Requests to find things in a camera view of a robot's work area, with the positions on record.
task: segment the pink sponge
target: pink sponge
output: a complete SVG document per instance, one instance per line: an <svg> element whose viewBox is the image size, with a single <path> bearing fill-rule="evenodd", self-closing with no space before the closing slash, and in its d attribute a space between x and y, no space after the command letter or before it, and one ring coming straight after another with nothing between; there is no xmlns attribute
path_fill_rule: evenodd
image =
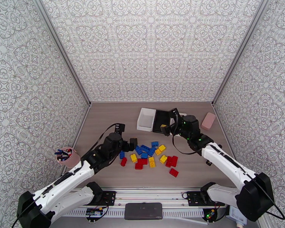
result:
<svg viewBox="0 0 285 228"><path fill-rule="evenodd" d="M205 116L205 119L203 120L201 124L201 128L209 130L215 120L216 116L213 113L207 113Z"/></svg>

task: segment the lego brick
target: lego brick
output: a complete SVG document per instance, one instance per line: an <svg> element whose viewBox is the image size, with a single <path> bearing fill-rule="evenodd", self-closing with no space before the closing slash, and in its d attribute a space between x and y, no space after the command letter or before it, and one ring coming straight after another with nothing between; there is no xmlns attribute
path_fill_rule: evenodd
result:
<svg viewBox="0 0 285 228"><path fill-rule="evenodd" d="M168 156L168 158L167 158L167 163L166 163L166 166L167 166L168 168L171 167L171 161L172 161L172 157Z"/></svg>
<svg viewBox="0 0 285 228"><path fill-rule="evenodd" d="M149 152L149 150L151 149L151 148L149 148L148 146L145 146L145 145L140 146L140 148L141 148L143 151L145 151L145 152Z"/></svg>
<svg viewBox="0 0 285 228"><path fill-rule="evenodd" d="M151 142L151 144L152 144L152 148L156 148L159 146L158 141L153 141Z"/></svg>
<svg viewBox="0 0 285 228"><path fill-rule="evenodd" d="M157 156L158 156L159 154L161 154L160 149L156 149L156 150L155 150L155 153L156 153Z"/></svg>
<svg viewBox="0 0 285 228"><path fill-rule="evenodd" d="M138 155L142 154L142 149L139 146L136 146L135 150Z"/></svg>
<svg viewBox="0 0 285 228"><path fill-rule="evenodd" d="M161 146L158 147L158 149L163 152L166 150L166 147L162 144Z"/></svg>
<svg viewBox="0 0 285 228"><path fill-rule="evenodd" d="M126 156L125 152L121 151L119 154L120 160L122 160Z"/></svg>
<svg viewBox="0 0 285 228"><path fill-rule="evenodd" d="M148 164L148 159L139 158L137 163L141 164L141 165L147 165Z"/></svg>
<svg viewBox="0 0 285 228"><path fill-rule="evenodd" d="M162 157L160 158L160 162L161 162L162 164L164 164L167 159L168 159L168 158L167 158L166 155L162 155Z"/></svg>
<svg viewBox="0 0 285 228"><path fill-rule="evenodd" d="M150 168L156 167L154 157L149 157Z"/></svg>
<svg viewBox="0 0 285 228"><path fill-rule="evenodd" d="M142 154L141 154L141 158L143 158L143 159L148 158L148 153L142 153Z"/></svg>
<svg viewBox="0 0 285 228"><path fill-rule="evenodd" d="M122 161L121 161L121 166L123 166L123 167L125 167L125 165L126 165L126 162L127 162L127 159L126 159L126 157L124 157L124 158L122 158Z"/></svg>
<svg viewBox="0 0 285 228"><path fill-rule="evenodd" d="M215 120L216 116L213 113L207 113L205 119L202 121L201 128L209 130Z"/></svg>
<svg viewBox="0 0 285 228"><path fill-rule="evenodd" d="M131 155L131 159L132 159L132 162L133 162L133 163L137 162L136 154L132 154L132 155Z"/></svg>
<svg viewBox="0 0 285 228"><path fill-rule="evenodd" d="M139 163L136 163L135 164L135 169L143 169L143 165L139 164Z"/></svg>
<svg viewBox="0 0 285 228"><path fill-rule="evenodd" d="M173 175L174 177L177 177L178 173L179 172L177 170L173 169L173 168L171 168L170 172L169 172L169 174Z"/></svg>
<svg viewBox="0 0 285 228"><path fill-rule="evenodd" d="M152 157L153 155L154 155L154 153L155 153L155 150L156 150L156 148L151 148L150 150L149 150L149 152L148 152L148 155L150 156L150 157Z"/></svg>
<svg viewBox="0 0 285 228"><path fill-rule="evenodd" d="M178 160L178 157L177 157L177 156L172 156L172 160L171 160L171 166L172 166L172 167L176 167L176 165L177 165L177 160Z"/></svg>

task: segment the yellow toy brick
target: yellow toy brick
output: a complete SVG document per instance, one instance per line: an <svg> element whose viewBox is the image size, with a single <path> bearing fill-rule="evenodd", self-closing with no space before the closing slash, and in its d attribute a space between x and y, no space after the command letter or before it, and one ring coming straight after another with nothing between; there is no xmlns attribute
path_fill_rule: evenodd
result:
<svg viewBox="0 0 285 228"><path fill-rule="evenodd" d="M167 159L168 159L168 157L167 157L166 155L162 155L162 157L160 158L160 162L161 162L162 164L164 164Z"/></svg>
<svg viewBox="0 0 285 228"><path fill-rule="evenodd" d="M131 159L132 159L132 162L133 162L133 163L137 162L136 154L132 154L132 155L131 155Z"/></svg>
<svg viewBox="0 0 285 228"><path fill-rule="evenodd" d="M161 146L158 147L158 149L163 152L166 150L166 147L162 144Z"/></svg>
<svg viewBox="0 0 285 228"><path fill-rule="evenodd" d="M157 156L158 156L159 154L161 154L160 149L156 149L156 150L155 150L155 153L156 153Z"/></svg>
<svg viewBox="0 0 285 228"><path fill-rule="evenodd" d="M150 168L156 167L154 157L149 157Z"/></svg>

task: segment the patterned wallpaper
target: patterned wallpaper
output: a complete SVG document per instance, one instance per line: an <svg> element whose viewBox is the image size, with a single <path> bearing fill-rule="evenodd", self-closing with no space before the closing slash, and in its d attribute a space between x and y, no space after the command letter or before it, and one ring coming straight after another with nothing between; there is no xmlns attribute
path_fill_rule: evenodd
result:
<svg viewBox="0 0 285 228"><path fill-rule="evenodd" d="M237 159L270 177L285 213L285 0L271 1L215 107Z"/></svg>
<svg viewBox="0 0 285 228"><path fill-rule="evenodd" d="M0 227L11 227L19 195L60 172L87 103L31 0L0 0Z"/></svg>
<svg viewBox="0 0 285 228"><path fill-rule="evenodd" d="M260 0L43 0L95 101L212 101Z"/></svg>

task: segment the table surface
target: table surface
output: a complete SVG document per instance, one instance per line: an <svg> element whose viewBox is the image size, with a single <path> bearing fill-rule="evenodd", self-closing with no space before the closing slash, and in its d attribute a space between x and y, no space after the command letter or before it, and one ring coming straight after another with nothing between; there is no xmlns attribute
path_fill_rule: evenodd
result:
<svg viewBox="0 0 285 228"><path fill-rule="evenodd" d="M210 103L93 103L89 111L83 129L78 139L75 149L84 155L92 145L98 140L99 136L113 123L123 123L126 125L123 139L129 140L131 137L138 138L139 145L151 146L152 141L164 144L167 149L163 152L166 156L178 156L176 170L179 171L177 178L169 174L169 168L159 162L161 155L155 157L155 168L145 165L143 170L135 170L130 154L126 153L127 164L125 167L120 165L119 157L115 162L99 171L91 179L88 179L80 186L86 185L90 181L96 181L101 187L201 187L208 182L216 182L223 186L233 186L233 183L214 165L208 166L206 159L198 154L183 155L179 153L172 144L172 137L166 137L160 133L139 131L137 119L141 108L152 108L169 111L178 108L179 112L194 115L202 123L208 112L213 113ZM215 119L212 128L201 132L211 137L216 143L223 146L223 150L232 155L227 145L227 141ZM186 140L175 137L175 145L182 152L191 152Z"/></svg>

